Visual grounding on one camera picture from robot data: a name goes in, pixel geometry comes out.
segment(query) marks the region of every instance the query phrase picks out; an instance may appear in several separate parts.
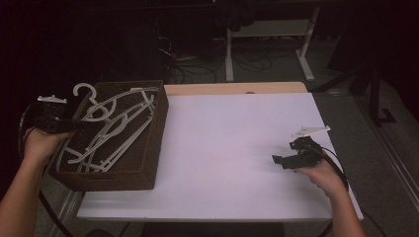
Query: finger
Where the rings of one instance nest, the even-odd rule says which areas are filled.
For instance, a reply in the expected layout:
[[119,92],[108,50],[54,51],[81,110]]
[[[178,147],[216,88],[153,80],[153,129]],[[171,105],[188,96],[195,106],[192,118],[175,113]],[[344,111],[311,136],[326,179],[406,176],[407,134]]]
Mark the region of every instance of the finger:
[[68,139],[71,136],[73,136],[75,133],[75,131],[69,131],[69,132],[63,132],[63,133],[59,133],[57,134],[58,139],[63,140],[63,139]]
[[303,168],[294,169],[294,171],[295,172],[298,172],[298,173],[301,173],[301,174],[309,175],[309,174],[311,174],[312,169],[311,168],[303,167]]

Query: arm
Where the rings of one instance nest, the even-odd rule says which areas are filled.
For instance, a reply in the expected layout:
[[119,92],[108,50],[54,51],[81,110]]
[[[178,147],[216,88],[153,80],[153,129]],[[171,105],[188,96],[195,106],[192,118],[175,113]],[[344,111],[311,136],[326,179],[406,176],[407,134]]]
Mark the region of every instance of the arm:
[[322,160],[313,168],[299,168],[295,170],[307,175],[310,181],[322,189],[329,197],[332,205],[334,236],[366,236],[345,185],[325,160]]
[[43,168],[59,141],[70,136],[27,131],[24,159],[0,202],[0,236],[34,236]]

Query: white surface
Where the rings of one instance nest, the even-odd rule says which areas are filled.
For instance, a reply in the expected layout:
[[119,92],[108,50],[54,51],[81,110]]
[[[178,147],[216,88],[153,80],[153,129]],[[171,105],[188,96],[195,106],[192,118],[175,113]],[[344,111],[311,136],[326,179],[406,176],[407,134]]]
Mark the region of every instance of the white surface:
[[[273,154],[295,154],[289,142],[302,126],[324,126],[311,94],[172,96],[169,103],[154,190],[86,193],[78,217],[139,221],[331,218],[323,191],[272,159]],[[311,137],[333,150],[327,132]],[[362,218],[356,202],[355,206]]]

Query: wrist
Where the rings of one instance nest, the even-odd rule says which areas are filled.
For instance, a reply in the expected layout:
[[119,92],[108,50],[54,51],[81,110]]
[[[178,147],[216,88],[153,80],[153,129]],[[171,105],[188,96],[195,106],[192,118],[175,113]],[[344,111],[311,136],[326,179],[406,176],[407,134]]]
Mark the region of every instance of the wrist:
[[42,171],[44,167],[45,163],[42,160],[33,157],[25,157],[21,164],[21,168],[33,171]]

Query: table leg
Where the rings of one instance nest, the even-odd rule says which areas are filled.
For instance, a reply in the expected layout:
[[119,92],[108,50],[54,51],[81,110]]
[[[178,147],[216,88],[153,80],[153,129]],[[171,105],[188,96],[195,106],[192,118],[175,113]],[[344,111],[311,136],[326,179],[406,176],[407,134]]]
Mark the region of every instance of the table leg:
[[303,73],[305,75],[305,79],[307,81],[313,81],[314,80],[314,76],[311,72],[310,67],[308,66],[307,60],[305,59],[305,53],[307,52],[308,44],[310,43],[310,40],[311,40],[311,35],[313,33],[313,30],[314,30],[315,21],[317,19],[317,15],[318,15],[319,10],[320,10],[319,7],[315,7],[313,9],[310,21],[307,25],[307,30],[305,31],[303,44],[302,44],[300,49],[297,49],[295,51],[296,57],[298,58],[298,61],[299,61],[299,65],[301,65],[302,71],[303,71]]

